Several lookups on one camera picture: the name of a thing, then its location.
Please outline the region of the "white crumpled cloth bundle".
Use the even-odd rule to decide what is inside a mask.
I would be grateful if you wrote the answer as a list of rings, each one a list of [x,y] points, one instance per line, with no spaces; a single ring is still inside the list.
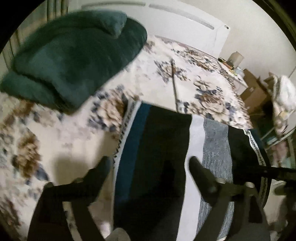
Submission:
[[[288,119],[295,112],[295,86],[285,76],[270,75],[269,88],[273,103],[273,124],[277,136],[283,136]]]

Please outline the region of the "dark green folded blanket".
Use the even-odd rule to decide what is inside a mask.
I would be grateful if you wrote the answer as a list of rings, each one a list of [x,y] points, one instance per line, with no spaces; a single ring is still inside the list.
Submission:
[[[121,11],[76,11],[43,25],[20,47],[1,92],[73,113],[142,50],[147,31]]]

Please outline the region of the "brown cardboard boxes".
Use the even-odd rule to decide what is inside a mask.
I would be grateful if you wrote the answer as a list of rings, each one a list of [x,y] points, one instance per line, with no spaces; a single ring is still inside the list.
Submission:
[[[249,70],[244,69],[244,81],[248,87],[240,95],[249,115],[259,111],[264,104],[271,100],[266,88],[260,82],[260,78],[255,77]]]

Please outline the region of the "floral white bed sheet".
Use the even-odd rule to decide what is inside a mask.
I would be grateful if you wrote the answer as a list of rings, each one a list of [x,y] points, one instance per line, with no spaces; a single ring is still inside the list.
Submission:
[[[252,128],[231,71],[207,53],[158,37],[74,114],[2,93],[1,218],[13,239],[26,240],[47,182],[70,183],[114,152],[131,100]]]

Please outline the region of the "white headboard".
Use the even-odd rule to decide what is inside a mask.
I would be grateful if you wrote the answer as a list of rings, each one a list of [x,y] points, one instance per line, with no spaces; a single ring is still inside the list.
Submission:
[[[79,9],[123,11],[148,34],[175,40],[218,57],[230,28],[221,20],[181,1],[77,1]]]

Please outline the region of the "black white striped knit sweater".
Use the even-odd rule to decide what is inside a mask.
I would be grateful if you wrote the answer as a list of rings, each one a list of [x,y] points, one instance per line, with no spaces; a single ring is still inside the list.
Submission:
[[[262,205],[269,165],[253,131],[131,101],[114,155],[113,226],[131,240],[193,240],[210,212],[189,171],[195,156],[215,177],[252,182]]]

